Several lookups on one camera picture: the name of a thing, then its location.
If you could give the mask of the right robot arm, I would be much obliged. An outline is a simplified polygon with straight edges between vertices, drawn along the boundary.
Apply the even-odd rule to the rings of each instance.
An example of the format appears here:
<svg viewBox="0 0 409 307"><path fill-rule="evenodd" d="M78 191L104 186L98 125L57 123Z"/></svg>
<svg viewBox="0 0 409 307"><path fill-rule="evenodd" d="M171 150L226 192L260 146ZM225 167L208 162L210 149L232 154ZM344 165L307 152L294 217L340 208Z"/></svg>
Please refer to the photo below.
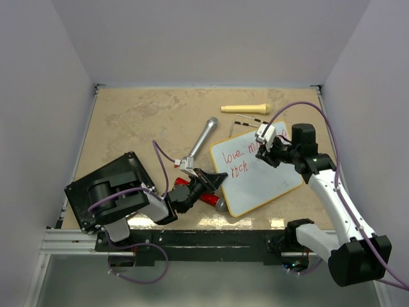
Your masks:
<svg viewBox="0 0 409 307"><path fill-rule="evenodd" d="M340 287L382 279L392 250L389 238L376 234L349 196L340 196L344 187L335 181L337 166L329 155L319 153L315 128L308 123L294 124L291 136L288 140L275 127L261 124L255 133L260 145L256 158L274 168L294 166L323 204L336 236L320 230L310 219L298 219L287 224L284 237L274 244L275 250L309 249L327 263Z"/></svg>

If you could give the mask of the yellow framed whiteboard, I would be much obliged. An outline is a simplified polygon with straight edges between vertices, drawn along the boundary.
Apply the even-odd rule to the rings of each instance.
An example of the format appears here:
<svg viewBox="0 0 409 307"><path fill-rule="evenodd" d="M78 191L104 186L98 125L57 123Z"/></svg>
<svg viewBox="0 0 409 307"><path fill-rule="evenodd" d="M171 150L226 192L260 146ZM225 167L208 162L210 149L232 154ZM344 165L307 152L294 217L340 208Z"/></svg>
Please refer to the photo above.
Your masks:
<svg viewBox="0 0 409 307"><path fill-rule="evenodd" d="M217 173L226 172L221 189L229 213L240 217L298 187L304 181L290 164L278 168L256 158L259 143L255 130L239 134L210 147Z"/></svg>

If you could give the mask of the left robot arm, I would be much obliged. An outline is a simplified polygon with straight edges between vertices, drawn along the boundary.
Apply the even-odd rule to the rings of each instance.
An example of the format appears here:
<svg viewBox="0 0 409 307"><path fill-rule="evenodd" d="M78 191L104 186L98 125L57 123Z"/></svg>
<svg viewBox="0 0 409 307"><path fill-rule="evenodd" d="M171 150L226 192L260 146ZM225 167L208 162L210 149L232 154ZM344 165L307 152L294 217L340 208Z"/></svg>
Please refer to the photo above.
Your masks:
<svg viewBox="0 0 409 307"><path fill-rule="evenodd" d="M175 185L159 196L136 180L132 172L122 173L92 183L88 188L88 211L107 232L111 245L125 251L132 245L127 216L140 212L155 224L172 223L178 219L177 214L190 210L202 195L214 194L227 177L226 172L207 173L195 168L188 184Z"/></svg>

